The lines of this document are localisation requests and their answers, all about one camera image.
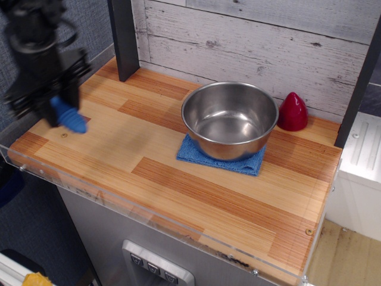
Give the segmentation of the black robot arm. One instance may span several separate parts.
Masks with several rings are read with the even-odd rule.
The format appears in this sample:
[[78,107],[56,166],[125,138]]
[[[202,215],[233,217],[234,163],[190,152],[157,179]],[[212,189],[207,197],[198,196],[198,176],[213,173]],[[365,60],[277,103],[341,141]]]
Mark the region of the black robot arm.
[[77,38],[74,24],[63,18],[62,1],[1,1],[8,19],[5,35],[18,76],[4,95],[13,115],[31,111],[53,128],[87,131],[79,114],[79,80],[90,72],[86,50],[68,50]]

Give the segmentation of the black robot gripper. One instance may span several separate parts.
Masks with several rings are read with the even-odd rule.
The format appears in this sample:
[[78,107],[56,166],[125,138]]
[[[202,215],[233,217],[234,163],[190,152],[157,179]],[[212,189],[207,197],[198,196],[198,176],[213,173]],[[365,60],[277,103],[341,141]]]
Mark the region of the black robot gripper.
[[16,118],[34,111],[50,127],[58,127],[58,117],[50,99],[58,96],[59,106],[79,110],[79,79],[90,71],[86,57],[83,48],[64,52],[54,47],[46,51],[14,51],[18,75],[5,93],[4,103]]

